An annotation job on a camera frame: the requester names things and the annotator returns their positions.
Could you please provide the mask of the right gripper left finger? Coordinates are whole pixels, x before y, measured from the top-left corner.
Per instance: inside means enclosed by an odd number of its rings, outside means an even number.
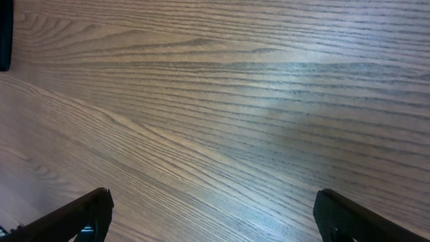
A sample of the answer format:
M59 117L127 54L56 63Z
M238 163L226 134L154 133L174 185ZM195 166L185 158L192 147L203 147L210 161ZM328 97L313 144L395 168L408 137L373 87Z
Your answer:
M1 228L1 242L104 242L113 209L110 191L97 188L28 225Z

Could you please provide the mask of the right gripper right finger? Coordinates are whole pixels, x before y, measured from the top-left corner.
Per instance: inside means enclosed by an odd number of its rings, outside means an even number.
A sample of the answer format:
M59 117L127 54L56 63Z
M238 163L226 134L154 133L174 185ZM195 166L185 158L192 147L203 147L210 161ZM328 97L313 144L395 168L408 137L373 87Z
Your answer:
M313 216L324 242L429 242L330 189L317 192Z

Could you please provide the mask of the black t-shirt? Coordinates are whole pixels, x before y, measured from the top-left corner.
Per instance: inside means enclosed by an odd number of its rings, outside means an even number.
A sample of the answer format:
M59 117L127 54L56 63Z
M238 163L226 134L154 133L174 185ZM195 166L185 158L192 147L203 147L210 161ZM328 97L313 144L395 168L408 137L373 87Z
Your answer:
M13 0L1 0L1 72L8 71L11 64L13 44Z

